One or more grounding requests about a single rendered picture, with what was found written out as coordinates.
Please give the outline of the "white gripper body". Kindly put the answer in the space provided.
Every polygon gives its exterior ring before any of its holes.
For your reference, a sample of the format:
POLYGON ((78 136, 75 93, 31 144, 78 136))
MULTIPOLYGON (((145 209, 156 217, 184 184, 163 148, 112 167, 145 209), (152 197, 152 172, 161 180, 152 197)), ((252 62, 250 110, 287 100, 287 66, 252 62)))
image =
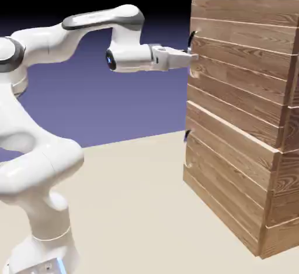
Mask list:
POLYGON ((192 55, 182 50, 177 50, 171 47, 164 47, 166 50, 166 69, 186 68, 192 61, 192 55))

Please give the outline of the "wooden cabinet door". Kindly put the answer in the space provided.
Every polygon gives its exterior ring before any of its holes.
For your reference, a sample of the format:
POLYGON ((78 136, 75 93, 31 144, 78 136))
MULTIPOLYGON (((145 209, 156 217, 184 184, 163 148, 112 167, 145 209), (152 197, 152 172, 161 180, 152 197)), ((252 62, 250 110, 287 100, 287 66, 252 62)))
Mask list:
POLYGON ((205 108, 271 147, 299 150, 299 27, 191 18, 189 84, 205 108))
POLYGON ((205 108, 186 105, 187 163, 201 182, 255 240, 260 236, 266 195, 279 152, 205 108))

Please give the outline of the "light wood cabinet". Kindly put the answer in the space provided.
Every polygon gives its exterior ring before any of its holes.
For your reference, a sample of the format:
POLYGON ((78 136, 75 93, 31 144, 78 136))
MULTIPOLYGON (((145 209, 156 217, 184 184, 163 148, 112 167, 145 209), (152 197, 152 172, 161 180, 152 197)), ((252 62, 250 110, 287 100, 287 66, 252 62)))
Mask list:
POLYGON ((299 246, 299 0, 192 0, 184 181, 265 259, 299 246))

